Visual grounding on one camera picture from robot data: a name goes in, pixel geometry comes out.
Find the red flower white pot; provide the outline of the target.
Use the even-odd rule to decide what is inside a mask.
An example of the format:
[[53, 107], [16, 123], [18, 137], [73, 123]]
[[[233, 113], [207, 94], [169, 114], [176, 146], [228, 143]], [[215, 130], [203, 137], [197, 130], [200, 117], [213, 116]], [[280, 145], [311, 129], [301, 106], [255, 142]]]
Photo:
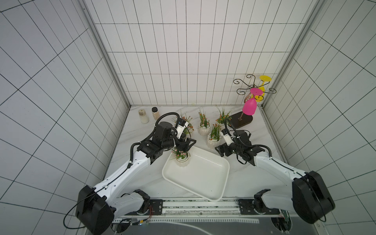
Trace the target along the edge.
[[214, 149], [215, 147], [219, 146], [221, 140], [221, 125], [218, 123], [212, 126], [211, 132], [207, 137], [207, 146], [209, 149]]

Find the pink flower white pot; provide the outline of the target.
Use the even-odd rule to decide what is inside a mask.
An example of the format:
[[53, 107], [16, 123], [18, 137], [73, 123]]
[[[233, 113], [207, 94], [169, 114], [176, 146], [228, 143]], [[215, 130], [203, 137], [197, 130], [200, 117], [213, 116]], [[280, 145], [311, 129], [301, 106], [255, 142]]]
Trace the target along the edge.
[[191, 155], [189, 152], [184, 152], [174, 147], [172, 149], [172, 154], [178, 166], [186, 167], [190, 163]]

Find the white rectangular storage tray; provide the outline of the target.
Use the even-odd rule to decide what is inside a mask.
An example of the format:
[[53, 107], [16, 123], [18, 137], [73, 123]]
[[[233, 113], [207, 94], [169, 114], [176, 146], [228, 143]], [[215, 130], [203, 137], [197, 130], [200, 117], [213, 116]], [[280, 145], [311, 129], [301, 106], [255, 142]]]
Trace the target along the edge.
[[171, 153], [162, 170], [163, 178], [205, 200], [221, 200], [229, 176], [229, 162], [195, 146], [189, 153], [185, 162], [176, 160]]

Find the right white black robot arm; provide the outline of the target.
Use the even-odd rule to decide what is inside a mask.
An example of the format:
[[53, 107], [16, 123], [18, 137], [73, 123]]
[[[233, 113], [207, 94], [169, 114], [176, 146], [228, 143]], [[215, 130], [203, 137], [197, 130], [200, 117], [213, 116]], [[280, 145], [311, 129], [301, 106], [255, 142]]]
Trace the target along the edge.
[[335, 209], [335, 202], [322, 178], [315, 172], [292, 167], [272, 156], [265, 145], [254, 145], [249, 135], [241, 130], [230, 134], [228, 129], [220, 132], [225, 143], [215, 149], [221, 157], [235, 154], [261, 168], [283, 183], [282, 187], [264, 189], [254, 195], [252, 207], [257, 214], [269, 209], [280, 209], [296, 213], [303, 221], [313, 224]]

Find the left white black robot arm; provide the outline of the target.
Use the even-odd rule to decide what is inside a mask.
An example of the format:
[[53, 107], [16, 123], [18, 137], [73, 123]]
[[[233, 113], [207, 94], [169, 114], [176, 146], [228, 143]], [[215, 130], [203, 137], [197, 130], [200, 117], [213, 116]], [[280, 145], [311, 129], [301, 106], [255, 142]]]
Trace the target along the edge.
[[148, 211], [150, 197], [142, 190], [121, 196], [122, 190], [144, 169], [168, 150], [188, 152], [196, 140], [184, 133], [190, 123], [176, 112], [160, 116], [153, 131], [142, 141], [133, 143], [130, 159], [94, 187], [84, 186], [73, 206], [76, 218], [93, 235], [103, 234], [113, 220], [131, 212]]

